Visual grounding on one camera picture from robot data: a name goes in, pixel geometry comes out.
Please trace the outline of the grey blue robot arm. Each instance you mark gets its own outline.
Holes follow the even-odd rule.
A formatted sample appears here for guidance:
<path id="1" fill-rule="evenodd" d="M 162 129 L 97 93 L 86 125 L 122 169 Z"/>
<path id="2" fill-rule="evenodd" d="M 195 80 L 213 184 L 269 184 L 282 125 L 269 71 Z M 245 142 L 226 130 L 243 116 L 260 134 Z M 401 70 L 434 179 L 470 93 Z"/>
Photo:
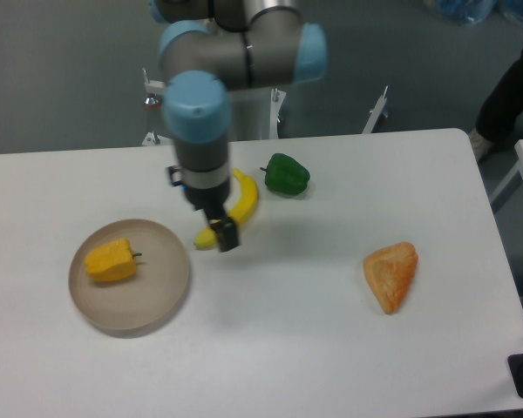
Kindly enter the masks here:
<path id="1" fill-rule="evenodd" d="M 231 186 L 228 94 L 321 79 L 328 45 L 295 1 L 151 1 L 166 25 L 158 60 L 165 84 L 161 115 L 173 141 L 168 167 L 194 210 L 202 211 L 223 252 L 240 244 L 225 209 Z"/>

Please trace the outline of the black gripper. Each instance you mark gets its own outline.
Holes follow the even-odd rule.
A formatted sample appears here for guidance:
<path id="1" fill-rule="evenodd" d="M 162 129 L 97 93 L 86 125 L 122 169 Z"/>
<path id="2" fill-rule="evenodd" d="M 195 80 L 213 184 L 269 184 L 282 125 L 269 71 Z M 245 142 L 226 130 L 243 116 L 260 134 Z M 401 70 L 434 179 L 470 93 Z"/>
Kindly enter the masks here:
<path id="1" fill-rule="evenodd" d="M 225 203 L 231 186 L 228 167 L 211 172 L 189 171 L 177 165 L 166 169 L 169 183 L 179 187 L 195 211 L 203 211 L 221 253 L 240 245 L 239 227 L 228 216 Z"/>

